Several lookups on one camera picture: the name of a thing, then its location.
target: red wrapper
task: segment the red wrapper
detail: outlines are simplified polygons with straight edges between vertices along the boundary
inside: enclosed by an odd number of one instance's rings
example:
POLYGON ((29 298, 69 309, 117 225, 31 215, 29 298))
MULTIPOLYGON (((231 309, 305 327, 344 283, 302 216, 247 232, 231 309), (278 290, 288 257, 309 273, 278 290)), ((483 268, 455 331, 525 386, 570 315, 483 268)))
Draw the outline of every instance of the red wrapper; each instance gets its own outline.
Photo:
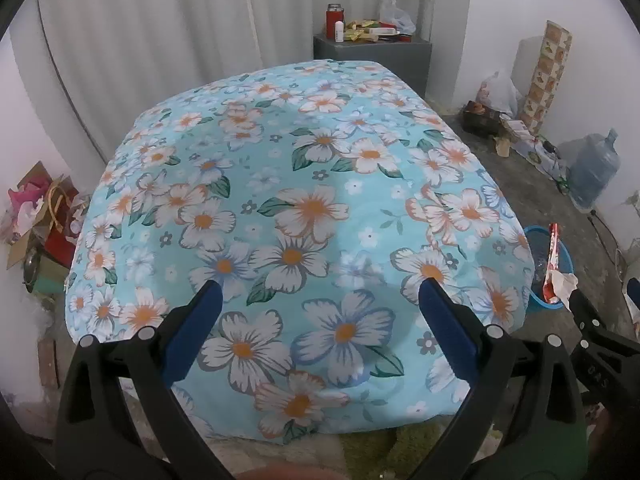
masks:
POLYGON ((551 271, 558 270, 560 241, 560 228, 558 224, 553 223, 549 225, 549 234, 551 236, 549 243, 549 260, 546 264, 545 283, 542 285, 542 295, 547 303, 557 303, 560 299, 554 293, 554 288, 551 284, 551 271))

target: bottle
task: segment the bottle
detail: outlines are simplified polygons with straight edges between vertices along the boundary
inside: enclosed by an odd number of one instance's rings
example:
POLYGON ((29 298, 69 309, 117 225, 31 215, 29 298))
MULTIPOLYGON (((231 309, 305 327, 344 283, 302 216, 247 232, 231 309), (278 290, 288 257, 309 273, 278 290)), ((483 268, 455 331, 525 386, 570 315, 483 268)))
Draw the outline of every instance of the bottle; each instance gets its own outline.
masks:
POLYGON ((344 41, 344 22, 335 22, 335 42, 342 43, 344 41))
POLYGON ((609 135, 590 135, 575 162, 567 170, 569 197, 581 212, 588 212, 620 168, 620 156, 613 143, 618 138, 612 128, 609 135))
POLYGON ((335 22, 344 23, 344 9, 341 4, 329 4, 326 8, 326 38, 335 39, 335 22))

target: curtain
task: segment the curtain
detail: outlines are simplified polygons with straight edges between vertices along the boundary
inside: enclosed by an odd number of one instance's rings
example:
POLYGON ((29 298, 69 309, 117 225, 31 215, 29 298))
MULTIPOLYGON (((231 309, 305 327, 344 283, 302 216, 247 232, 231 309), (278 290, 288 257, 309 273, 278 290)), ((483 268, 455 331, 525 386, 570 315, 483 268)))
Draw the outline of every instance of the curtain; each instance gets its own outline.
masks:
MULTIPOLYGON (((94 144, 110 158, 135 118, 227 76, 312 58, 329 3, 346 20, 382 0, 39 0, 52 61, 94 144)), ((398 0, 418 25, 428 0, 398 0)))

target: bed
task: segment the bed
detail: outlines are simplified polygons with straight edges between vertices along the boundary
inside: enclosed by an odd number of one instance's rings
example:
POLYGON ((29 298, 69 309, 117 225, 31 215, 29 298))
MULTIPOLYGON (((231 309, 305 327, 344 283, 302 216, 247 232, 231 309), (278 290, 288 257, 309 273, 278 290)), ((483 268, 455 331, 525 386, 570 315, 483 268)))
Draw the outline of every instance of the bed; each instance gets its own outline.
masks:
POLYGON ((234 76, 144 112, 95 190, 66 283, 74 341, 129 338, 207 280, 223 312, 174 393, 204 437, 287 443, 453 413, 417 306, 433 277, 522 325, 533 262, 458 136, 364 61, 234 76))

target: blue water bottle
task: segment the blue water bottle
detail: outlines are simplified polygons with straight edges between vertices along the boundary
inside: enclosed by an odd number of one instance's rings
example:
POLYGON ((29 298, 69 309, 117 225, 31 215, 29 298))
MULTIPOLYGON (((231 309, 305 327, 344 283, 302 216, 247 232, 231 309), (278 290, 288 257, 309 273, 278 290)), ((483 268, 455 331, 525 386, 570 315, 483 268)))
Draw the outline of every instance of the blue water bottle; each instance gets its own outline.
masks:
POLYGON ((620 156, 613 143, 618 134, 612 128, 603 138, 593 134, 586 137, 578 158, 567 171, 569 197, 581 212, 588 212, 620 168, 620 156))

